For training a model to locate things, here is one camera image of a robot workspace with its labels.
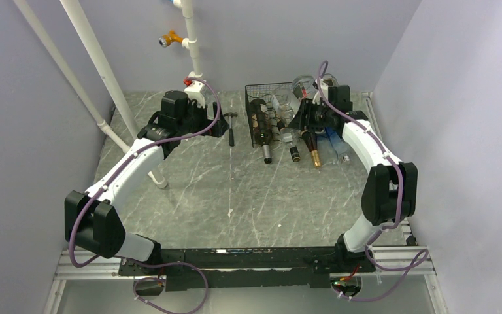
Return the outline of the clear round glass bottle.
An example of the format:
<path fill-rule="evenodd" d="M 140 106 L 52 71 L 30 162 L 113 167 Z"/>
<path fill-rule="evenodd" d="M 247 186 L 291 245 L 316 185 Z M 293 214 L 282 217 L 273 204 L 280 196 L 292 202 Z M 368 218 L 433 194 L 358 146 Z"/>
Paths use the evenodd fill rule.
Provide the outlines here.
<path fill-rule="evenodd" d="M 289 88 L 277 88 L 271 96 L 271 104 L 277 117 L 277 127 L 282 142 L 296 147 L 299 139 L 299 120 L 297 113 L 300 102 Z"/>

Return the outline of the clear bottle red black label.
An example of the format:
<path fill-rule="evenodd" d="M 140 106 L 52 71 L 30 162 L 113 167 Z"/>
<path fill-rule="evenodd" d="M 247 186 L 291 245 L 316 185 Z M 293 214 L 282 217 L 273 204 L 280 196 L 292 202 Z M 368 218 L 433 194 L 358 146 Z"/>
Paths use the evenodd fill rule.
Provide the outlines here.
<path fill-rule="evenodd" d="M 314 99 L 318 91 L 316 79 L 312 75 L 299 75 L 292 81 L 290 90 L 299 101 Z"/>

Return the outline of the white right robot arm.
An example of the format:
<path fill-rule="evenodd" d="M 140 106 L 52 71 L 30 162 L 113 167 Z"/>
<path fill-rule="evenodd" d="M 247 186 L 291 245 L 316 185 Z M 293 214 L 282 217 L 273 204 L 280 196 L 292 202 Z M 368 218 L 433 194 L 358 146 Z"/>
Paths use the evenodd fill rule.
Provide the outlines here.
<path fill-rule="evenodd" d="M 347 85 L 292 88 L 298 102 L 292 107 L 289 123 L 310 139 L 312 134 L 330 128 L 356 153 L 368 172 L 361 197 L 362 213 L 341 237 L 344 247 L 334 254 L 341 271 L 358 265 L 358 252 L 370 245 L 382 231 L 395 228 L 416 209 L 418 169 L 403 162 L 374 133 L 362 111 L 355 111 Z"/>

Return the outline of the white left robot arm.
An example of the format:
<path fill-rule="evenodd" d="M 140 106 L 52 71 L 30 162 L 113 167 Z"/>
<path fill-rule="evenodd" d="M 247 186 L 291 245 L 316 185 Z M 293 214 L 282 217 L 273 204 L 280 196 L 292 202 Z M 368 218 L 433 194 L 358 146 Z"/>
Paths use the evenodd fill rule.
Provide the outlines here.
<path fill-rule="evenodd" d="M 157 241 L 128 232 L 118 209 L 139 183 L 164 161 L 184 139 L 198 135 L 221 137 L 227 130 L 219 100 L 207 110 L 198 106 L 182 91 L 168 91 L 161 108 L 149 119 L 124 157 L 97 183 L 85 192 L 72 191 L 65 199 L 65 238 L 69 242 L 72 265 L 75 247 L 94 253 L 95 257 L 120 257 L 136 260 L 136 266 L 147 275 L 156 273 L 163 262 Z"/>

